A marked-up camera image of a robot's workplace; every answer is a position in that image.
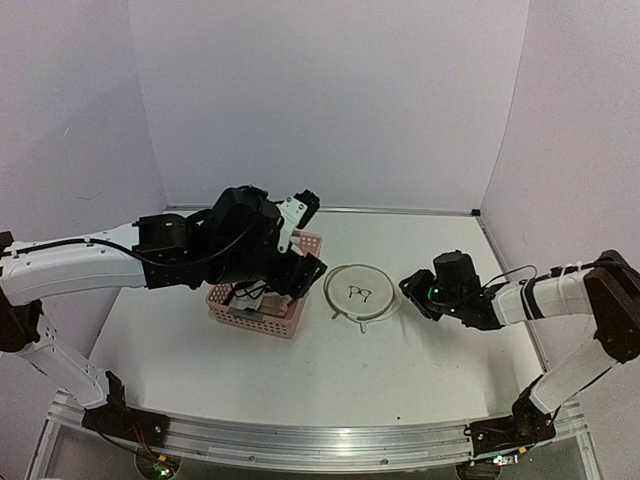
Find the white mesh laundry bag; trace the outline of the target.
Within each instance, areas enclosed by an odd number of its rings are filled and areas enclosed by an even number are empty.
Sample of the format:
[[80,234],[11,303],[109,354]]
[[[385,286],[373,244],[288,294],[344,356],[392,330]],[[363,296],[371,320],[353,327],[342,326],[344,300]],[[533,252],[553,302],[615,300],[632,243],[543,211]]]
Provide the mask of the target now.
[[323,295],[331,318],[357,325],[362,335],[371,324],[389,320],[401,306],[398,288],[390,276],[363,263],[331,269],[324,278]]

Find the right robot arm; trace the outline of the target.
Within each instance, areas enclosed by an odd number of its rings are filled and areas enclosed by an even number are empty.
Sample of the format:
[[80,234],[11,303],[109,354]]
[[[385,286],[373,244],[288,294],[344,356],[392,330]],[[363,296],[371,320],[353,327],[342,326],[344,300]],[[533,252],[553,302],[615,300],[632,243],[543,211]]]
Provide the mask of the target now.
[[471,256],[455,250],[401,280],[399,289],[425,318],[449,316],[479,331],[574,316],[594,321],[592,337],[536,380],[525,405],[505,418],[503,433],[514,443],[540,430],[542,414],[639,356],[639,272],[616,250],[528,279],[510,281],[499,274],[487,282],[481,282]]

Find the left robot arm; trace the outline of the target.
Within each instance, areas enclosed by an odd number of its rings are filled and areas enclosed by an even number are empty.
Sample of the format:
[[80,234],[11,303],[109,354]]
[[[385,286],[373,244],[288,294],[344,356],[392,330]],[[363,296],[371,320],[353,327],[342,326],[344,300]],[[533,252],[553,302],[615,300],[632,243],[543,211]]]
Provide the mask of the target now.
[[45,298],[123,287],[149,290],[263,283],[298,300],[325,272],[293,237],[316,214],[305,190],[271,201],[266,191],[230,187],[189,216],[157,214],[79,237],[22,242],[1,234],[1,350],[16,354],[69,392],[114,437],[134,428],[119,378],[58,337]]

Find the pink plastic basket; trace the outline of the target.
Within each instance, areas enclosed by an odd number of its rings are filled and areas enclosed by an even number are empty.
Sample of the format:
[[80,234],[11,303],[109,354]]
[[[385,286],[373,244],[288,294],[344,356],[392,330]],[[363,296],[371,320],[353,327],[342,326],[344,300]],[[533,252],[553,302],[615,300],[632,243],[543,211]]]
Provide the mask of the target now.
[[264,282],[246,289],[214,285],[205,302],[219,323],[278,338],[291,339],[302,317],[307,295],[298,300],[269,291]]

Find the aluminium back table rail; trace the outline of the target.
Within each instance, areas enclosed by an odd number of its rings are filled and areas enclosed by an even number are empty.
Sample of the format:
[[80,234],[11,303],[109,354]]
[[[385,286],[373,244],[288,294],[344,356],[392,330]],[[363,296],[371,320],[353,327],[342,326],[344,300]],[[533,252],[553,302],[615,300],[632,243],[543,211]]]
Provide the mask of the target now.
[[[167,211],[198,211],[208,208],[204,205],[168,205]],[[434,210],[418,208],[397,207],[354,207],[354,206],[321,206],[318,212],[323,213],[353,213],[353,214],[390,214],[390,215],[425,215],[425,216],[451,216],[451,217],[476,217],[471,211]]]

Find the aluminium front table rail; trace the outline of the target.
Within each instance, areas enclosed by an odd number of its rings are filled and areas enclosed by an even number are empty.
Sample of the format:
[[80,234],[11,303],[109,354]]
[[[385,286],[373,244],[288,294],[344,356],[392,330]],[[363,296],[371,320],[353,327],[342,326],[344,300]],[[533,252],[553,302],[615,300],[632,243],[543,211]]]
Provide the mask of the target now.
[[479,456],[466,422],[374,427],[259,425],[176,415],[161,429],[171,453],[280,470],[412,469]]

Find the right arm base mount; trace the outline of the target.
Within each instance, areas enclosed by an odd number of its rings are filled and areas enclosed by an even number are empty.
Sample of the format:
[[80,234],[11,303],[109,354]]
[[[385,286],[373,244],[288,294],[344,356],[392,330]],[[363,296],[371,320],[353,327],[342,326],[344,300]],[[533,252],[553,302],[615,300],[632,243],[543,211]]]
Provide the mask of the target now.
[[510,415],[473,421],[465,427],[463,435],[471,440],[475,459],[531,447],[556,436],[554,420],[559,409],[543,413],[530,399],[533,387],[540,379],[534,380],[518,396]]

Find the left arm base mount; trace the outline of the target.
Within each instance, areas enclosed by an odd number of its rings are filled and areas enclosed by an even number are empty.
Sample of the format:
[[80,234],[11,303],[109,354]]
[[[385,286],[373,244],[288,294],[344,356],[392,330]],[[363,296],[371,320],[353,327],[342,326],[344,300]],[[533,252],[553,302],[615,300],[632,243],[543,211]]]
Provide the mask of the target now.
[[148,447],[165,445],[170,418],[167,415],[131,407],[125,387],[111,371],[106,372],[106,403],[85,411],[82,426],[96,433]]

